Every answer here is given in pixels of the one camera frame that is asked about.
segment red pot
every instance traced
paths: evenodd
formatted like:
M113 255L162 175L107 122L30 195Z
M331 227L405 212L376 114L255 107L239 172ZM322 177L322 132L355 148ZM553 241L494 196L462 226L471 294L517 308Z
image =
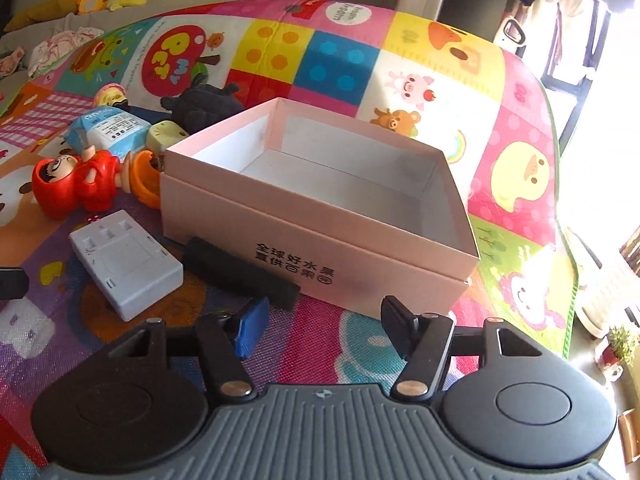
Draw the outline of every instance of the red pot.
M616 357L611 347L607 346L602 353L602 362L605 366L612 366L618 364L620 359Z

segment yellow square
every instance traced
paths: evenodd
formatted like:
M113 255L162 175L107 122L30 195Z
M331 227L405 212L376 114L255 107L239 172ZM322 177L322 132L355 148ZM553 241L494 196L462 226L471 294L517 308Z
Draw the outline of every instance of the yellow square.
M504 56L493 43L438 22L396 12L382 48L502 101Z
M240 41L231 68L292 84L315 30L255 20Z

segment potted plant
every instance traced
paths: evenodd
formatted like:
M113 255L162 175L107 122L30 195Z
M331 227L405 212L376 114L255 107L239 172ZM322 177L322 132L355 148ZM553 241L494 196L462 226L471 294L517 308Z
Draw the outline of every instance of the potted plant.
M609 345L602 353L605 366L613 366L620 361L630 364L633 361L638 344L638 336L628 327L613 326L607 335Z

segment pink box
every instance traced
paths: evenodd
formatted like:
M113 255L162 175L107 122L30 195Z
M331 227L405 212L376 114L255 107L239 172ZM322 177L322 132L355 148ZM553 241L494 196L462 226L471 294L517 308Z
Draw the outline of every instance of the pink box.
M389 294L446 314L479 259L442 152L341 114L277 98L165 164L167 237L199 236L367 316Z

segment ribbed gray surface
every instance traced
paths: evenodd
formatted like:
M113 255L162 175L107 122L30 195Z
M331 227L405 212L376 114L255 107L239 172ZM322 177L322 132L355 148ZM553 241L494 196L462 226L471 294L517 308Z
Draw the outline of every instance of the ribbed gray surface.
M105 480L56 465L46 480ZM165 465L121 480L612 480L574 471L501 470L452 443L427 408L387 399L376 384L270 386L219 410L201 437Z

